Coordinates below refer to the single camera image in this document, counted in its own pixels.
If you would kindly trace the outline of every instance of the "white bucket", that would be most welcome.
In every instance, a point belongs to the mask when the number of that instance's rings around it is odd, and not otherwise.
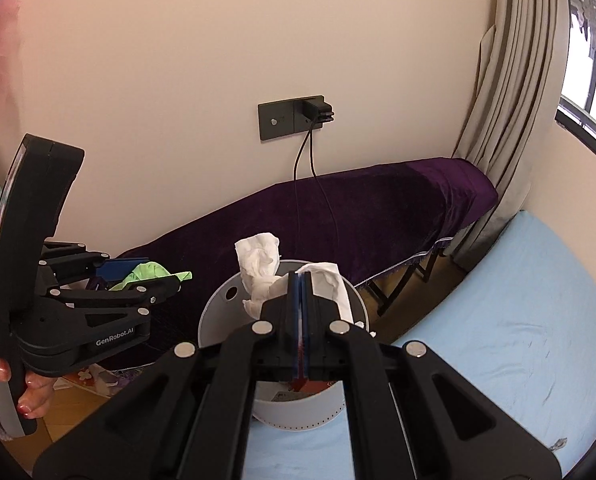
[[[277,274],[283,276],[308,262],[281,260]],[[353,285],[346,279],[347,293],[351,303],[354,321],[362,321],[369,330],[369,319],[364,302]],[[214,292],[204,307],[198,326],[198,345],[211,346],[223,342],[231,332],[253,319],[245,312],[242,300],[250,296],[242,285],[239,274],[228,279]],[[289,431],[304,431],[317,428],[333,420],[345,408],[345,394],[341,381],[320,393],[297,400],[278,402],[278,393],[288,391],[282,383],[258,381],[252,413],[261,422]]]

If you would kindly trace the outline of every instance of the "light blue bed sheet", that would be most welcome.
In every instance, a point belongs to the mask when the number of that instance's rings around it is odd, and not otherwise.
[[[559,238],[521,212],[464,282],[402,336],[427,343],[555,451],[565,474],[596,439],[596,285]],[[347,414],[293,433],[253,421],[247,480],[351,480]]]

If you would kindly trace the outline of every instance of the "metal screw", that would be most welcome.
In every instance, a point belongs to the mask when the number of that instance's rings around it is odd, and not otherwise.
[[[349,332],[350,328],[351,327],[349,326],[349,324],[346,321],[342,321],[341,319],[332,321],[329,324],[329,330],[331,330],[331,332],[333,332],[334,334],[346,334],[347,332]]]
[[[177,355],[177,357],[181,357],[182,359],[191,357],[193,354],[195,354],[195,346],[193,346],[193,343],[187,341],[178,343],[175,345],[174,354]]]
[[[260,321],[256,321],[253,325],[251,325],[251,330],[253,330],[258,335],[265,335],[273,330],[273,325],[264,319]]]
[[[424,343],[420,343],[420,341],[409,341],[405,349],[413,357],[422,357],[427,353],[427,347]]]

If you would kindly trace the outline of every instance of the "beige wall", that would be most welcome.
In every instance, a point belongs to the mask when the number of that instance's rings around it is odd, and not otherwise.
[[[564,240],[596,281],[596,156],[555,122],[543,140],[525,209]]]
[[[115,254],[289,180],[261,102],[325,95],[321,173],[449,156],[493,1],[21,0],[21,130],[86,150],[60,238]]]

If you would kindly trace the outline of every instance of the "wall outlet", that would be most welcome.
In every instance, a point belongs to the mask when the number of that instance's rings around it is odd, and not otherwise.
[[[312,95],[258,105],[260,140],[276,139],[308,131],[311,121],[302,115],[301,103],[306,99],[315,98],[324,100],[322,95]],[[322,128],[321,123],[315,124],[314,130],[318,128]]]

